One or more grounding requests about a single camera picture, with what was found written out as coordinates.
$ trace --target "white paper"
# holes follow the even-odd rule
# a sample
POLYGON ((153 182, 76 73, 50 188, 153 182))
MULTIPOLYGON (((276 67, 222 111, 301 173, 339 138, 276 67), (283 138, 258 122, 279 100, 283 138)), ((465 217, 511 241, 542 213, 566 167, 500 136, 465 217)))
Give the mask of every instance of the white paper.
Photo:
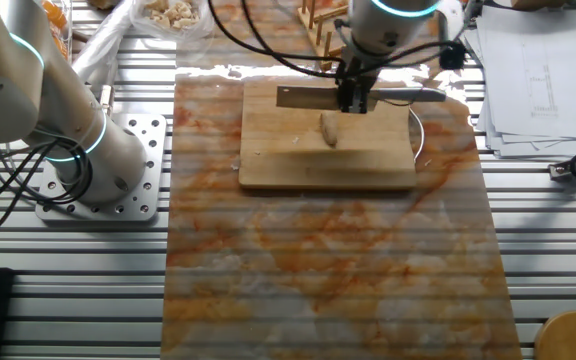
POLYGON ((537 149, 531 143, 504 144, 499 150, 501 156, 574 156, 576 141, 561 141, 558 144, 537 149))
POLYGON ((484 65, 484 55, 481 52, 481 45, 479 43, 479 30, 478 29, 466 30, 466 31, 464 31, 464 37, 466 38, 468 45, 470 46, 470 48, 474 52, 474 55, 477 57, 477 60, 479 60, 479 62, 483 66, 484 65))
POLYGON ((576 137, 576 12, 484 7, 483 20, 487 125, 499 133, 576 137))
POLYGON ((475 130, 486 131, 486 123, 488 122, 488 102, 487 98, 484 97, 484 102, 481 104, 481 111, 479 112, 479 119, 477 119, 477 125, 475 125, 475 130))
POLYGON ((535 135, 516 135, 516 134, 501 134, 505 143, 514 142, 552 142, 562 140, 576 140, 576 138, 557 137, 557 136, 535 136, 535 135))

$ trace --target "wooden cutting board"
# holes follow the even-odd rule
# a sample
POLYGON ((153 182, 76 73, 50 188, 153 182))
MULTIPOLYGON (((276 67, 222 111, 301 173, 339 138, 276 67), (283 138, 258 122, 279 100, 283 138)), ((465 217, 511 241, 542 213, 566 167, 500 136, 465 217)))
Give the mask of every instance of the wooden cutting board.
POLYGON ((321 110, 277 107, 276 93, 277 83, 245 85, 241 186, 400 190, 416 184, 407 106, 380 103, 368 114, 336 113, 333 148, 322 136, 321 110))

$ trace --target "marble slab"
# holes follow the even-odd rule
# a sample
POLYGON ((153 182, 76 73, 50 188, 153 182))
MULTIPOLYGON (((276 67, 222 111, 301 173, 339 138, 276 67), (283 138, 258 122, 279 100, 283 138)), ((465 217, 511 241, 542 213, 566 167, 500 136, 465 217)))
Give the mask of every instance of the marble slab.
POLYGON ((244 191, 243 82, 288 77, 264 61, 180 63, 162 359, 521 359, 468 108, 413 105, 413 191, 244 191))

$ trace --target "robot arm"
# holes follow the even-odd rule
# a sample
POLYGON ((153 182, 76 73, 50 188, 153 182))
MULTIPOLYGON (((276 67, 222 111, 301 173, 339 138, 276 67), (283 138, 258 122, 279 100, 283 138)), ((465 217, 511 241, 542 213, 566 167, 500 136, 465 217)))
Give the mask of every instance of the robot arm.
MULTIPOLYGON (((312 101, 312 89, 298 87, 281 87, 277 93, 279 106, 300 107, 299 104, 330 104, 335 102, 342 112, 366 113, 374 108, 374 101, 408 100, 408 101, 443 101, 433 89, 415 88, 398 89, 384 92, 381 89, 371 90, 377 82, 381 64, 397 50, 409 45, 420 33, 426 22, 435 12, 439 12, 439 41, 455 40, 465 26, 465 19, 470 19, 472 3, 470 0, 464 12, 459 0, 351 0, 348 7, 348 21, 337 20, 337 26, 346 48, 342 51, 345 68, 342 74, 357 74, 337 80, 334 94, 330 91, 318 92, 326 99, 312 101), (344 34, 343 26, 350 29, 344 34), (300 95, 308 101, 300 100, 300 95)), ((444 48, 440 64, 444 69, 459 69, 465 60, 465 48, 444 48)))
MULTIPOLYGON (((106 116, 62 57, 43 8, 34 0, 0 0, 0 143, 53 140, 36 129, 66 136, 86 150, 93 180, 81 201, 119 199, 144 174, 142 143, 106 116)), ((48 157, 65 183, 76 174, 71 156, 55 149, 48 157)))

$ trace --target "mounting plate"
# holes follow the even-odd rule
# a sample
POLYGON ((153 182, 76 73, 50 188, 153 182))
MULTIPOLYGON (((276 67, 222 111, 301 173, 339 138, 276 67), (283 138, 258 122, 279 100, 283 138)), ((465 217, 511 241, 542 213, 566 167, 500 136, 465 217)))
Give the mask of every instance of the mounting plate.
MULTIPOLYGON (((74 202, 58 206, 35 206, 37 216, 46 222, 135 222, 149 221, 157 214, 159 183, 166 138, 166 119, 161 115, 113 114, 119 127, 134 133, 146 150, 146 171, 139 185, 123 198, 103 204, 74 202)), ((64 193, 55 168, 45 163, 40 192, 46 196, 64 193)))

